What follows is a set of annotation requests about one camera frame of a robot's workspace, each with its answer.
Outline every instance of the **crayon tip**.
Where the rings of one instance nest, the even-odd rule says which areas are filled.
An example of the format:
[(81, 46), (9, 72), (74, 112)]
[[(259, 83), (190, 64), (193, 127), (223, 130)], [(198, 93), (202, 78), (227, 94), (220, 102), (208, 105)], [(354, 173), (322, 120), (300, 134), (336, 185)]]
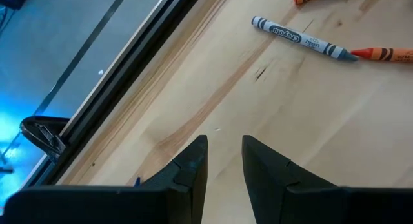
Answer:
[(370, 59), (372, 57), (373, 51), (371, 49), (361, 49), (361, 50), (352, 50), (351, 54), (355, 56), (363, 57), (366, 59)]
[(353, 56), (352, 54), (350, 54), (350, 52), (346, 50), (342, 51), (342, 53), (339, 56), (339, 59), (347, 60), (351, 62), (356, 62), (359, 60), (356, 56)]

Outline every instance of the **wooden table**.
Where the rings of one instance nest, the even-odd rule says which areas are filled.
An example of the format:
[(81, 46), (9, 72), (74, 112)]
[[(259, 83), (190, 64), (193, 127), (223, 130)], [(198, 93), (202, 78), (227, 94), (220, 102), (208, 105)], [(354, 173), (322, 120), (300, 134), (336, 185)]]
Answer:
[(209, 141), (203, 223), (254, 223), (250, 134), (337, 184), (413, 186), (412, 65), (346, 63), (255, 29), (258, 15), (349, 50), (412, 48), (413, 0), (199, 0), (60, 179), (133, 185)]

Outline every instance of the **gray crayon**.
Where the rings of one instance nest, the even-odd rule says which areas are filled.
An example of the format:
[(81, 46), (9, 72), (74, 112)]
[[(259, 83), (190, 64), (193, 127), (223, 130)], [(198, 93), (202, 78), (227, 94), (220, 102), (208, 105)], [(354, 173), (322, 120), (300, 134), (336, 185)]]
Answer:
[(295, 43), (299, 43), (322, 54), (333, 57), (334, 59), (347, 61), (358, 60), (356, 56), (353, 56), (349, 51), (340, 46), (333, 45), (316, 37), (312, 37), (308, 34), (292, 30), (275, 22), (269, 21), (265, 18), (254, 17), (251, 23), (257, 28), (284, 37)]

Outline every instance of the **blue light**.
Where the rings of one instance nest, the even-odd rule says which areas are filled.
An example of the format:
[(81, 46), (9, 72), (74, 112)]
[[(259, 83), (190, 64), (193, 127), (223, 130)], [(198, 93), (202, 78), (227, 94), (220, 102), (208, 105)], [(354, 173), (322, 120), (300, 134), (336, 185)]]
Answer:
[(10, 142), (19, 132), (20, 119), (0, 111), (0, 142)]

